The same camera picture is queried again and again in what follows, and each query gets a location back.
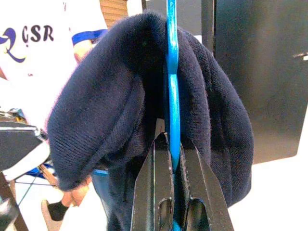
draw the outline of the blue sleeve trim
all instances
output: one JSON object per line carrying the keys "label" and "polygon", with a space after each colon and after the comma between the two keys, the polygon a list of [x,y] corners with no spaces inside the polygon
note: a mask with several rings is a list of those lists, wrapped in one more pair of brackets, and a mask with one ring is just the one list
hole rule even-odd
{"label": "blue sleeve trim", "polygon": [[104,35],[105,33],[107,33],[107,29],[95,30],[95,31],[84,31],[84,32],[77,33],[72,37],[73,45],[81,41],[84,41],[84,40],[97,39],[101,37],[102,35]]}

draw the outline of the person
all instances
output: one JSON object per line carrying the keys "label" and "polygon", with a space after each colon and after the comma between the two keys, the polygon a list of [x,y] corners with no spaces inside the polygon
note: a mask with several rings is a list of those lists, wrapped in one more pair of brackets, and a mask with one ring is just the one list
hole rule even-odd
{"label": "person", "polygon": [[[0,77],[20,95],[31,125],[45,131],[50,112],[77,63],[107,31],[99,0],[5,0],[0,3]],[[90,178],[42,201],[49,231],[57,231],[70,205],[79,205]]]}

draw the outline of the white floor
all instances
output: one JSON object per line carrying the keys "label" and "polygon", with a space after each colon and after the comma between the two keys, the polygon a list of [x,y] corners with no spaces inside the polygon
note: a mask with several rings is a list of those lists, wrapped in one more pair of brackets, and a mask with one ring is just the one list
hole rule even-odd
{"label": "white floor", "polygon": [[[236,231],[308,231],[308,115],[304,123],[298,154],[295,157],[253,166],[252,190],[229,209]],[[31,176],[17,180],[20,202],[33,181]],[[48,184],[36,178],[35,184]],[[62,193],[51,186],[32,185],[20,205],[29,231],[46,231],[40,203],[57,202]],[[93,186],[80,207],[67,211],[61,231],[105,230],[106,217]]]}

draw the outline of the dark blue sweater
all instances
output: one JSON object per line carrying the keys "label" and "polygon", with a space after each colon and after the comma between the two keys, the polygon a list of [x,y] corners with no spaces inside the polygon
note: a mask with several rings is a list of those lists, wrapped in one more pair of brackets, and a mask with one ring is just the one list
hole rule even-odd
{"label": "dark blue sweater", "polygon": [[[115,25],[76,69],[48,124],[60,188],[109,168],[108,230],[129,230],[134,181],[163,113],[166,21],[154,13]],[[253,134],[247,112],[212,54],[178,30],[181,133],[221,184],[228,206],[249,192]]]}

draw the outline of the foot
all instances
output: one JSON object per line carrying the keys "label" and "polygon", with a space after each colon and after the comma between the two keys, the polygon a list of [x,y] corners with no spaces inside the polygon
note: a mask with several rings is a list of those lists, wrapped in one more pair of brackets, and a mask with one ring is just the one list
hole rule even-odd
{"label": "foot", "polygon": [[42,213],[44,220],[46,222],[47,229],[48,231],[59,231],[62,221],[52,220],[50,212],[48,210],[48,205],[49,203],[47,200],[43,200],[41,203]]}

